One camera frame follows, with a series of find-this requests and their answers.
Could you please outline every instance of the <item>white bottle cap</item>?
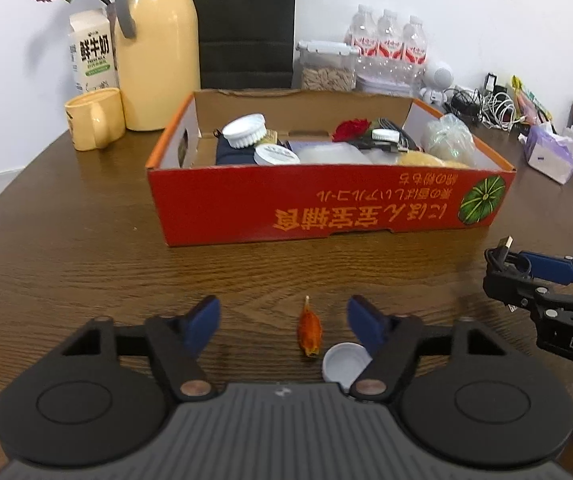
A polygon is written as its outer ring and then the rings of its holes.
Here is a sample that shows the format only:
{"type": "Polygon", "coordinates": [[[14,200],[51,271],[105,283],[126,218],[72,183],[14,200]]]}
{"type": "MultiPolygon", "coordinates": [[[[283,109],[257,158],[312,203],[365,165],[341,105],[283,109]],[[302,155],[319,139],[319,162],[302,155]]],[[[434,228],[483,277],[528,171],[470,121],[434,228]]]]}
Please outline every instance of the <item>white bottle cap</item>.
{"type": "Polygon", "coordinates": [[[231,148],[246,148],[266,136],[265,118],[262,114],[251,114],[234,120],[222,128],[224,139],[231,148]]]}
{"type": "Polygon", "coordinates": [[[327,383],[339,383],[345,392],[371,362],[362,345],[340,343],[329,348],[322,361],[322,377],[327,383]]]}
{"type": "Polygon", "coordinates": [[[259,166],[300,164],[300,158],[294,152],[277,144],[260,144],[255,148],[253,159],[259,166]]]}
{"type": "Polygon", "coordinates": [[[375,128],[373,130],[373,140],[386,140],[387,142],[399,142],[399,132],[387,130],[385,128],[375,128]]]}

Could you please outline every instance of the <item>red flower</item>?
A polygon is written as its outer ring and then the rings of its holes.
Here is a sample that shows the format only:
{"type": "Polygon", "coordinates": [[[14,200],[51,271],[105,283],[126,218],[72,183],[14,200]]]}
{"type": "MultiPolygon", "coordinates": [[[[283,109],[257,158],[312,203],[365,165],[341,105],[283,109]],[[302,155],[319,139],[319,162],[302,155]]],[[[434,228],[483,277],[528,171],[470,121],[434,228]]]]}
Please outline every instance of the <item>red flower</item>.
{"type": "Polygon", "coordinates": [[[368,119],[354,119],[344,121],[333,134],[333,142],[345,142],[363,136],[370,126],[368,119]]]}

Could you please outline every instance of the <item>purple tissue package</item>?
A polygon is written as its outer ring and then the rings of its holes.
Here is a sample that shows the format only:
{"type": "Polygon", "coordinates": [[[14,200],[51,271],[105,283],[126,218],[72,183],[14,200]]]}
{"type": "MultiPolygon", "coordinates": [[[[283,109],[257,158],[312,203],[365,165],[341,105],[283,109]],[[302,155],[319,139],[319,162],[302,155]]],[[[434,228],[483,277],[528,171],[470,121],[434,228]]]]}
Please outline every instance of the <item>purple tissue package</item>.
{"type": "Polygon", "coordinates": [[[566,184],[573,174],[573,156],[541,126],[531,126],[524,145],[528,165],[559,184],[566,184]]]}

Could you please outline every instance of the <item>milk carton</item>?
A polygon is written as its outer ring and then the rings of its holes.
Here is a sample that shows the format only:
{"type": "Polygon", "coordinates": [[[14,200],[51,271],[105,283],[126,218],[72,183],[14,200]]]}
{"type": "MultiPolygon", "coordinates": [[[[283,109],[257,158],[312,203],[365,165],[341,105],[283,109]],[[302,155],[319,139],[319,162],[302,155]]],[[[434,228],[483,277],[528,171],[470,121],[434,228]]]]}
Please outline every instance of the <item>milk carton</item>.
{"type": "Polygon", "coordinates": [[[111,26],[101,9],[71,15],[70,53],[78,94],[118,86],[111,26]]]}

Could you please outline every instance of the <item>wooden table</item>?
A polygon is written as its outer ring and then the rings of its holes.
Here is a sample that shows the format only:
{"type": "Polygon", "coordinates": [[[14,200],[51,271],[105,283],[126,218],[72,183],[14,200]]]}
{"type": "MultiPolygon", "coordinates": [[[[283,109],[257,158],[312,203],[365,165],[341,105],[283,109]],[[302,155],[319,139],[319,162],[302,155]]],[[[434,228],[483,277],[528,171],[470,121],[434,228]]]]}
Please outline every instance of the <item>wooden table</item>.
{"type": "MultiPolygon", "coordinates": [[[[573,397],[573,363],[537,349],[527,313],[481,288],[483,250],[505,235],[518,250],[573,254],[573,179],[562,187],[525,168],[514,138],[480,132],[520,167],[489,229],[169,249],[144,173],[157,136],[76,153],[65,134],[0,197],[0,390],[90,317],[135,324],[207,294],[223,305],[200,359],[216,383],[319,380],[320,362],[305,361],[295,337],[303,297],[321,317],[326,350],[353,340],[345,305],[362,294],[430,323],[474,316],[553,369],[573,397]]],[[[573,437],[561,462],[573,472],[573,437]]]]}

